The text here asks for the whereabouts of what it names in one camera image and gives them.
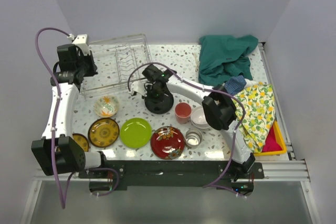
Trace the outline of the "black plate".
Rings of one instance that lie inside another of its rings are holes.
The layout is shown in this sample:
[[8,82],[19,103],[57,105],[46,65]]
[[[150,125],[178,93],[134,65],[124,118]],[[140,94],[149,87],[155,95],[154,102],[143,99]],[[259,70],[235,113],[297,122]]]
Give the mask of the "black plate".
[[164,114],[168,112],[174,104],[174,98],[171,93],[164,93],[163,95],[144,98],[145,107],[154,114]]

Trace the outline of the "pink plastic cup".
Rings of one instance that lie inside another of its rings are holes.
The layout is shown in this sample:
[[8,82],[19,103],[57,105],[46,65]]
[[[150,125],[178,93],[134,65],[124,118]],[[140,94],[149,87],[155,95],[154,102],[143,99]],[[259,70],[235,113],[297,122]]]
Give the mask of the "pink plastic cup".
[[179,124],[185,124],[189,121],[192,109],[188,103],[181,102],[175,107],[175,118]]

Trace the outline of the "metal wire dish rack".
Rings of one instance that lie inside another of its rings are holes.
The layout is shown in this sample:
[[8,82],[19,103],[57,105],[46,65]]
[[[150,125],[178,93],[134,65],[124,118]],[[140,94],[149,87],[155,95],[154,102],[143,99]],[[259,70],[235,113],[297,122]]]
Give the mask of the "metal wire dish rack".
[[98,74],[84,78],[80,94],[85,98],[127,91],[131,72],[152,61],[145,34],[94,41],[89,48]]

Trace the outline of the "steel cup beige sleeve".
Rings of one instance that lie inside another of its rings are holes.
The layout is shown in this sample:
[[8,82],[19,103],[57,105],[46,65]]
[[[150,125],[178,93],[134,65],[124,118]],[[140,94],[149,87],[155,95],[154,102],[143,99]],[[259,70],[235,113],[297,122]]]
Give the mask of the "steel cup beige sleeve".
[[201,131],[197,129],[190,129],[185,134],[185,143],[189,148],[198,147],[203,140]]

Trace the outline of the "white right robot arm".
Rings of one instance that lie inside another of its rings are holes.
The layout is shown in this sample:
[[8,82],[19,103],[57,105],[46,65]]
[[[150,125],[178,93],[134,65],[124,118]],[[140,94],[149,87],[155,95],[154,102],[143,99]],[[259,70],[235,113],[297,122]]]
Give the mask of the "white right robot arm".
[[146,78],[145,107],[154,114],[168,112],[174,104],[173,93],[180,94],[200,104],[205,114],[207,124],[221,132],[226,143],[232,149],[234,173],[239,178],[246,178],[253,171],[255,157],[239,131],[244,116],[236,115],[237,100],[228,94],[223,85],[215,87],[203,86],[199,83],[186,81],[177,73],[166,68],[157,68],[158,62],[145,63],[142,75]]

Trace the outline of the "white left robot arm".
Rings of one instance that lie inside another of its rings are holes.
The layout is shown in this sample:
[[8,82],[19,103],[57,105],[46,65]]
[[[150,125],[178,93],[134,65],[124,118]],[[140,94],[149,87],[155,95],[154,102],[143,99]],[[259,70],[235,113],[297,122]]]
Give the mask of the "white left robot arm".
[[31,150],[45,175],[81,172],[90,169],[97,178],[108,174],[109,165],[100,152],[86,153],[73,139],[73,110],[85,77],[96,75],[92,51],[85,42],[58,46],[58,62],[52,70],[52,104],[41,139]]

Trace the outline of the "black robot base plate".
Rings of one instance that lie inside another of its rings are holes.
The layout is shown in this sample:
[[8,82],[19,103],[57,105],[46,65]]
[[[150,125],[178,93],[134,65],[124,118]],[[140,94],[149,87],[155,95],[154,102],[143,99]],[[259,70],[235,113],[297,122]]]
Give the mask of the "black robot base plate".
[[98,168],[79,172],[79,178],[89,179],[89,189],[104,195],[129,186],[214,187],[227,189],[241,196],[254,190],[254,179],[263,179],[259,162],[233,161],[130,161],[103,160]]

